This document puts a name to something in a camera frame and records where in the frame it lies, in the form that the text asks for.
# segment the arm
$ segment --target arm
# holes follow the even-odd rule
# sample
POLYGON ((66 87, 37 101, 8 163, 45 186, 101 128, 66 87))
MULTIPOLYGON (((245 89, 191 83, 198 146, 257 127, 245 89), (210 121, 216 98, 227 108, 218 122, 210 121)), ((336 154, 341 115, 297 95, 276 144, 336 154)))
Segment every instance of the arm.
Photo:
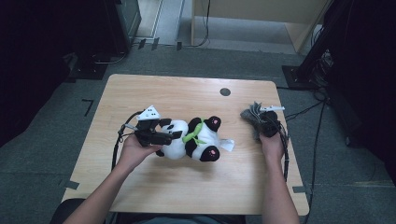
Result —
POLYGON ((266 181, 262 205, 262 223, 300 223, 297 210, 283 177, 284 154, 279 133, 271 138, 260 135, 265 158, 266 181))
POLYGON ((134 135, 126 138, 117 165, 65 223, 103 223, 129 173, 158 149, 160 146, 141 147, 134 135))

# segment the panda plush toy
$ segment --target panda plush toy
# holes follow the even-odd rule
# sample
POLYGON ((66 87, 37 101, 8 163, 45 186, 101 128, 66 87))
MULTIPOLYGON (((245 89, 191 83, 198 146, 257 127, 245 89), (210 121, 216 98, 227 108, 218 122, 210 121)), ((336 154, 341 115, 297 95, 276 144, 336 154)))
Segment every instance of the panda plush toy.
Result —
MULTIPOLYGON (((180 119, 173 119, 169 125, 164 125, 161 127, 163 133, 175 133, 180 132, 181 137, 187 134, 189 126, 186 121, 180 119)), ((185 144, 182 138, 172 140, 172 143, 167 146, 163 146, 161 150, 156 152, 157 156, 166 157, 171 160, 178 160, 186 155, 185 144)))
POLYGON ((218 129, 221 119, 195 118, 189 123, 189 130, 182 141, 186 144, 186 154, 197 161, 216 161, 220 157, 218 129))

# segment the hand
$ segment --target hand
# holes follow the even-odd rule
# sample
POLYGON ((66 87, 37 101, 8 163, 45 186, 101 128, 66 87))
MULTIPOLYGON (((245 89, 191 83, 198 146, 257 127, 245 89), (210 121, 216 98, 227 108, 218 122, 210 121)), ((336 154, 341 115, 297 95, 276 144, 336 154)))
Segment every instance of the hand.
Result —
POLYGON ((260 140, 262 141, 262 152, 267 161, 280 162, 285 153, 280 134, 277 133, 272 137, 266 137, 260 133, 260 140))
POLYGON ((129 135, 124 140, 120 159, 116 167, 120 167, 131 173, 149 154, 158 151, 161 147, 142 147, 135 135, 129 135))

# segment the gray carpet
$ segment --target gray carpet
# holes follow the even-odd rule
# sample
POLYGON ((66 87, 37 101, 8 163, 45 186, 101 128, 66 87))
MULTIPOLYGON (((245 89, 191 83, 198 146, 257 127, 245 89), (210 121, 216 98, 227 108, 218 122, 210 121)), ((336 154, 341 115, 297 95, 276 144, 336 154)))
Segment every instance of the gray carpet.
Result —
MULTIPOLYGON (((103 80, 63 83, 28 130, 0 149, 0 223, 50 221, 64 194, 62 183, 73 172, 111 74, 272 80, 278 87, 286 87, 281 65, 299 65, 303 59, 263 52, 189 48, 176 51, 164 46, 151 51, 150 46, 140 50, 135 47, 124 60, 107 68, 103 80), (82 99, 94 100, 87 117, 84 115, 89 103, 82 99)), ((278 92, 286 115, 317 102, 311 91, 278 92)), ((308 188, 319 113, 320 106, 288 122, 308 188)), ((326 105, 309 223, 394 223, 396 190, 383 162, 365 148, 346 147, 344 138, 332 107, 326 105)), ((260 217, 249 216, 247 222, 260 223, 260 217)))

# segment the person's left hand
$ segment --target person's left hand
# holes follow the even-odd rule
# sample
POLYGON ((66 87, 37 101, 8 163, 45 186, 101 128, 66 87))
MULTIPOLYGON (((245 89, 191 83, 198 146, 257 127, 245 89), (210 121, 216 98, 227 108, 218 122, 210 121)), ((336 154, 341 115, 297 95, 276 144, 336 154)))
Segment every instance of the person's left hand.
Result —
POLYGON ((158 151, 162 146, 142 147, 135 135, 129 135, 123 143, 122 152, 116 167, 131 173, 149 154, 158 151))

